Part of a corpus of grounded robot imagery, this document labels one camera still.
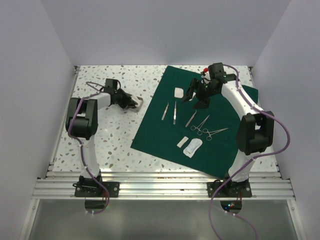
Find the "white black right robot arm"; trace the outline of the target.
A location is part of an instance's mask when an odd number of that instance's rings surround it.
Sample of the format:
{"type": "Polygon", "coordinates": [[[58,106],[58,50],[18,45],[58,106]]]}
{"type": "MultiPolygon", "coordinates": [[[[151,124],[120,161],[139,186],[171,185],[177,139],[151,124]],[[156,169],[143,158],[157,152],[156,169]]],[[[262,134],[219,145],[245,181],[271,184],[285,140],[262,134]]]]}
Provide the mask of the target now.
{"type": "Polygon", "coordinates": [[[202,72],[201,79],[193,78],[183,96],[184,102],[197,98],[195,109],[206,109],[210,98],[221,94],[229,101],[240,118],[235,141],[238,151],[222,182],[211,185],[212,196],[236,197],[249,183],[250,170],[258,157],[273,143],[274,115],[257,106],[243,90],[236,74],[202,72]]]}

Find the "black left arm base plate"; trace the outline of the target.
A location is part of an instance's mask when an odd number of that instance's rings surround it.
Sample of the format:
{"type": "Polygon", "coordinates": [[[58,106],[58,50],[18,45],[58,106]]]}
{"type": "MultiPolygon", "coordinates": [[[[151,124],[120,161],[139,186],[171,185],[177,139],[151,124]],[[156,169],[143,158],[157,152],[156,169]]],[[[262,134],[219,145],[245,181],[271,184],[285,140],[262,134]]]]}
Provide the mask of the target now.
{"type": "MultiPolygon", "coordinates": [[[[117,198],[120,191],[120,183],[116,181],[103,181],[102,185],[107,189],[107,196],[117,198]]],[[[78,182],[72,184],[75,187],[74,196],[78,198],[98,198],[106,197],[105,190],[96,182],[91,182],[89,185],[80,185],[78,182]]]]}

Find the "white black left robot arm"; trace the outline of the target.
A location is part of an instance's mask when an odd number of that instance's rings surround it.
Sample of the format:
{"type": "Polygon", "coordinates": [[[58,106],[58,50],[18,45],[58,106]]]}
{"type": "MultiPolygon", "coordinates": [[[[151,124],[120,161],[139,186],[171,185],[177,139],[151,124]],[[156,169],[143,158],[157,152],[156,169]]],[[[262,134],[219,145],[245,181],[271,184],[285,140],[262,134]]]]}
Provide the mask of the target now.
{"type": "Polygon", "coordinates": [[[118,87],[101,87],[97,93],[69,100],[65,129],[79,145],[81,173],[74,184],[76,189],[87,190],[92,196],[103,193],[101,170],[95,150],[95,134],[98,131],[98,110],[116,105],[123,110],[139,112],[143,98],[125,92],[118,87]]]}

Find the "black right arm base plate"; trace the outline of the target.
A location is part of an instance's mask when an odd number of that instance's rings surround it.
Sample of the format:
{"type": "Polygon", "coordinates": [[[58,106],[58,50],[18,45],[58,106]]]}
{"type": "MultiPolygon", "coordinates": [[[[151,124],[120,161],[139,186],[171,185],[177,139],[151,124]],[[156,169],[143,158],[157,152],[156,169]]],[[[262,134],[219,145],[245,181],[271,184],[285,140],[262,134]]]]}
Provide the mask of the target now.
{"type": "MultiPolygon", "coordinates": [[[[206,187],[208,197],[211,198],[223,183],[224,182],[219,179],[207,182],[206,187]]],[[[248,180],[242,182],[234,182],[231,180],[214,195],[215,198],[251,198],[252,196],[251,185],[248,180]]]]}

